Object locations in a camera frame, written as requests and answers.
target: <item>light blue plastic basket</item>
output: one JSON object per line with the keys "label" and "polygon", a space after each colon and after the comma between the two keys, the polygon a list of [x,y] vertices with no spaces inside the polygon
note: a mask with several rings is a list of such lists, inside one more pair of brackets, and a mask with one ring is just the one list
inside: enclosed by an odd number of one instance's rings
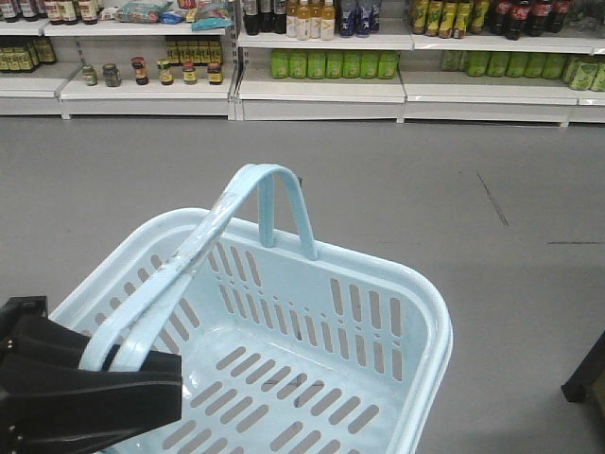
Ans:
{"label": "light blue plastic basket", "polygon": [[[273,229],[274,174],[298,236]],[[259,224],[233,218],[257,185]],[[93,336],[83,369],[116,341],[116,371],[150,348],[182,355],[182,419],[119,454],[412,453],[452,348],[433,285],[315,241],[297,178],[274,165],[243,167],[211,211],[145,223],[51,318]]]}

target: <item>bottle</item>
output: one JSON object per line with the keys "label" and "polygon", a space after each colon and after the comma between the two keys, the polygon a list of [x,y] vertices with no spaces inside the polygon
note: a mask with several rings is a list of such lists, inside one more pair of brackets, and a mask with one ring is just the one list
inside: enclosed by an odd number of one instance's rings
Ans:
{"label": "bottle", "polygon": [[87,26],[93,26],[98,22],[98,16],[96,15],[96,1],[95,0],[78,0],[80,14],[82,15],[82,22]]}
{"label": "bottle", "polygon": [[130,59],[130,63],[132,63],[132,68],[134,68],[134,80],[137,85],[147,85],[149,77],[147,76],[145,59],[143,57],[133,57]]}
{"label": "bottle", "polygon": [[534,0],[527,17],[526,34],[541,36],[545,31],[548,14],[552,10],[552,0]]}
{"label": "bottle", "polygon": [[285,13],[285,35],[288,38],[296,38],[296,10],[298,7],[298,0],[288,0]]}
{"label": "bottle", "polygon": [[311,37],[311,8],[309,0],[301,0],[296,9],[296,38],[306,41]]}
{"label": "bottle", "polygon": [[359,23],[356,34],[359,38],[370,36],[370,23],[372,22],[372,0],[359,0]]}
{"label": "bottle", "polygon": [[338,33],[343,38],[349,38],[355,33],[355,15],[357,4],[355,0],[342,0],[340,2],[340,24]]}
{"label": "bottle", "polygon": [[321,1],[311,0],[311,38],[321,35]]}
{"label": "bottle", "polygon": [[456,21],[454,22],[454,38],[461,40],[466,36],[466,27],[469,25],[470,18],[471,1],[460,0],[458,5],[458,13],[456,14]]}
{"label": "bottle", "polygon": [[529,0],[515,0],[509,11],[509,29],[504,33],[507,40],[517,41],[521,36],[527,16],[529,15]]}
{"label": "bottle", "polygon": [[445,0],[445,5],[443,5],[443,11],[441,13],[441,23],[439,24],[440,38],[447,39],[452,37],[457,11],[457,1]]}
{"label": "bottle", "polygon": [[475,8],[473,9],[473,20],[471,22],[471,33],[478,35],[483,31],[485,17],[487,16],[489,9],[490,0],[478,0],[475,2]]}
{"label": "bottle", "polygon": [[78,23],[76,8],[74,8],[72,0],[59,0],[59,11],[63,23],[67,26],[74,26]]}
{"label": "bottle", "polygon": [[431,0],[426,14],[426,32],[424,33],[426,36],[437,36],[442,11],[443,1]]}
{"label": "bottle", "polygon": [[38,20],[38,9],[34,0],[19,0],[19,6],[26,21],[34,22]]}
{"label": "bottle", "polygon": [[325,0],[325,5],[321,9],[321,31],[320,38],[324,41],[334,39],[334,29],[336,26],[337,10],[334,8],[334,0]]}
{"label": "bottle", "polygon": [[548,14],[548,18],[546,19],[546,31],[552,33],[559,33],[561,31],[563,23],[565,22],[565,17],[571,9],[572,1],[573,0],[554,0],[550,14]]}
{"label": "bottle", "polygon": [[60,26],[63,23],[63,17],[59,10],[59,2],[57,0],[44,0],[44,6],[46,7],[46,14],[48,19],[50,19],[50,24]]}
{"label": "bottle", "polygon": [[380,9],[382,0],[372,0],[372,16],[370,16],[370,33],[377,33],[380,30]]}
{"label": "bottle", "polygon": [[286,32],[285,18],[286,6],[285,0],[274,0],[273,2],[273,18],[274,18],[274,31],[279,35],[283,35]]}
{"label": "bottle", "polygon": [[492,26],[490,32],[494,35],[502,35],[508,28],[509,12],[512,2],[510,0],[496,0],[492,14]]}
{"label": "bottle", "polygon": [[260,24],[258,20],[258,4],[256,0],[243,0],[244,28],[251,36],[258,35]]}
{"label": "bottle", "polygon": [[261,23],[261,31],[263,33],[269,33],[273,31],[273,8],[271,7],[271,0],[260,0],[261,3],[261,14],[259,21]]}

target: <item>floor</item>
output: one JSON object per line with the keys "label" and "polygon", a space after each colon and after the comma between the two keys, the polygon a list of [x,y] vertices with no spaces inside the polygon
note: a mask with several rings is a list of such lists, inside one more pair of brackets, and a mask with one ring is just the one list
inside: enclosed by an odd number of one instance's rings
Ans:
{"label": "floor", "polygon": [[0,299],[56,306],[145,220],[280,163],[318,239],[404,263],[448,304],[454,353],[419,454],[603,452],[605,425],[560,391],[605,329],[603,132],[2,118]]}

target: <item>glass jar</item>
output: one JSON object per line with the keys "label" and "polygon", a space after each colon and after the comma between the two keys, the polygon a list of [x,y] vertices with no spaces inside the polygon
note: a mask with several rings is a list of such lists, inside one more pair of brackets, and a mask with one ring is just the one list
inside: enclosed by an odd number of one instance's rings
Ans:
{"label": "glass jar", "polygon": [[84,83],[88,86],[93,86],[98,83],[98,77],[96,76],[96,70],[93,68],[91,64],[85,64],[82,66],[82,77],[84,78]]}
{"label": "glass jar", "polygon": [[120,78],[120,70],[117,69],[115,63],[107,63],[103,65],[103,78],[105,79],[105,85],[108,87],[119,87],[122,83]]}
{"label": "glass jar", "polygon": [[143,57],[134,57],[130,60],[134,68],[134,79],[138,85],[147,85],[149,77],[147,76],[147,67]]}
{"label": "glass jar", "polygon": [[182,79],[187,85],[198,83],[198,70],[192,61],[186,61],[182,64]]}
{"label": "glass jar", "polygon": [[218,61],[208,63],[208,81],[211,85],[220,85],[223,82],[223,67]]}
{"label": "glass jar", "polygon": [[172,85],[174,82],[174,76],[170,69],[170,60],[158,61],[158,69],[160,70],[160,82],[162,85]]}

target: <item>black object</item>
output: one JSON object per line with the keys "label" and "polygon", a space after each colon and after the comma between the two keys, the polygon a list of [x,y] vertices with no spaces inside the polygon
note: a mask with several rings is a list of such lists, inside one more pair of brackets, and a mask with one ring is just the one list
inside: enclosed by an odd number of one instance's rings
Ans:
{"label": "black object", "polygon": [[587,388],[602,374],[605,374],[605,333],[598,338],[578,369],[561,386],[567,402],[584,402]]}
{"label": "black object", "polygon": [[181,419],[181,357],[151,352],[138,372],[82,371],[89,338],[46,313],[43,296],[0,308],[0,454],[88,454]]}

